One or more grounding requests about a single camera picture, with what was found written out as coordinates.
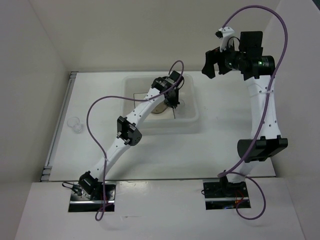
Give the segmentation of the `clear glass dish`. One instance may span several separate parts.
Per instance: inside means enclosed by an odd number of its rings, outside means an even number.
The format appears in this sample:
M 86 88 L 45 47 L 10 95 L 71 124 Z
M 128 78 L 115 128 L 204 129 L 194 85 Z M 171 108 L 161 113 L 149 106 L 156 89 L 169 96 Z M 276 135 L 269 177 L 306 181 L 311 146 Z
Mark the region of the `clear glass dish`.
M 152 114 L 158 115 L 163 113 L 168 107 L 164 102 L 159 103 L 152 111 Z

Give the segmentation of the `square white black-rimmed plate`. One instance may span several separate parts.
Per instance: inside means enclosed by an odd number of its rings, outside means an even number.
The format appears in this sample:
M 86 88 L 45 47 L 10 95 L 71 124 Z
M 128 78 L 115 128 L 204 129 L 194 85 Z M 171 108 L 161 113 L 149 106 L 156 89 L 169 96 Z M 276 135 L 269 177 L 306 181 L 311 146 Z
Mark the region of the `square white black-rimmed plate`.
M 133 94 L 135 100 L 143 99 L 147 95 L 146 92 L 138 92 Z M 134 101 L 134 108 L 136 108 L 141 102 Z M 174 109 L 167 107 L 167 109 L 161 114 L 152 114 L 152 112 L 145 119 L 146 121 L 159 121 L 159 120 L 171 120 L 175 119 Z

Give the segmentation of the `translucent white plastic bin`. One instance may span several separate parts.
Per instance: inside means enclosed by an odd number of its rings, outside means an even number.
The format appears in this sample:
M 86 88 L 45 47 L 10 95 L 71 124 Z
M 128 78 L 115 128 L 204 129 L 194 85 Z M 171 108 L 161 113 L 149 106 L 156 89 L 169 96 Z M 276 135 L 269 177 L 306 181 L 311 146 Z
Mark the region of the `translucent white plastic bin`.
M 146 93 L 152 82 L 162 74 L 127 76 L 122 80 L 122 95 L 133 99 L 134 93 Z M 180 104 L 174 109 L 175 119 L 144 120 L 139 127 L 143 136 L 192 134 L 198 131 L 199 109 L 193 78 L 184 74 L 184 85 L 179 90 Z

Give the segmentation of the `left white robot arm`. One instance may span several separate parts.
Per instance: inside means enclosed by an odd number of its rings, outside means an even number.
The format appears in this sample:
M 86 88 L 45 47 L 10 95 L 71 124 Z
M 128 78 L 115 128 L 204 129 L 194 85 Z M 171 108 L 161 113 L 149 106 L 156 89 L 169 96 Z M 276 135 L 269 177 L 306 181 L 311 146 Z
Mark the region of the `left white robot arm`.
M 170 108 L 176 108 L 179 104 L 179 87 L 171 87 L 167 90 L 159 90 L 156 87 L 149 89 L 146 97 L 140 99 L 140 104 L 125 117 L 119 116 L 117 119 L 117 132 L 114 142 L 108 150 L 105 150 L 99 141 L 94 137 L 90 126 L 89 117 L 93 106 L 108 96 L 96 100 L 90 107 L 86 116 L 86 127 L 89 135 L 102 151 L 102 158 L 89 171 L 82 174 L 78 184 L 81 187 L 81 193 L 88 200 L 103 199 L 106 197 L 105 183 L 106 175 L 113 167 L 116 161 L 130 147 L 137 145 L 142 139 L 142 133 L 139 127 L 160 103 L 165 103 Z

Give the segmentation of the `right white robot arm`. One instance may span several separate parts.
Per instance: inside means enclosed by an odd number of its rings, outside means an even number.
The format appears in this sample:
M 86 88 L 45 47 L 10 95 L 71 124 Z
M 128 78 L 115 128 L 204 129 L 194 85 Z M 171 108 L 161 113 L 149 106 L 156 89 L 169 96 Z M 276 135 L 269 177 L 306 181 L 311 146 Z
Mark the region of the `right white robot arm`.
M 216 76 L 214 65 L 218 65 L 220 75 L 238 70 L 243 76 L 248 89 L 251 107 L 251 137 L 237 142 L 237 153 L 240 157 L 229 170 L 218 174 L 225 179 L 228 174 L 236 177 L 226 179 L 219 184 L 220 193 L 231 196 L 237 185 L 251 173 L 260 162 L 275 156 L 288 146 L 288 139 L 283 137 L 278 126 L 275 104 L 274 79 L 275 60 L 271 55 L 235 51 L 233 49 L 215 48 L 205 53 L 205 64 L 202 74 L 213 79 Z

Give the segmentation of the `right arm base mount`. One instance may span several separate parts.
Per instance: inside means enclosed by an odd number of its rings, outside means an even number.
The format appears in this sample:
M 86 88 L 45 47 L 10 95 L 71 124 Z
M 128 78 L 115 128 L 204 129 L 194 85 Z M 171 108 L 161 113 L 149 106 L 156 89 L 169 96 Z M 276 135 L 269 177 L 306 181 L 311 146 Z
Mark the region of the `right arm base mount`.
M 235 209 L 238 203 L 239 209 L 251 208 L 245 181 L 232 183 L 227 179 L 205 179 L 201 194 L 204 196 L 206 210 Z

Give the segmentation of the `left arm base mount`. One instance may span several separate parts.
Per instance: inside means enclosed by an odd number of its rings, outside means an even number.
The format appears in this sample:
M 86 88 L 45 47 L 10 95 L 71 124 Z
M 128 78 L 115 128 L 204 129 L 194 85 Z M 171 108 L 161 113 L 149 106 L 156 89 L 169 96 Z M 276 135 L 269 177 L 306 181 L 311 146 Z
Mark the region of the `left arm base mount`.
M 103 190 L 98 189 L 95 196 L 91 197 L 80 188 L 78 183 L 64 181 L 61 184 L 64 188 L 70 189 L 69 213 L 96 212 L 103 207 Z M 116 183 L 107 182 L 105 184 L 105 211 L 115 211 Z

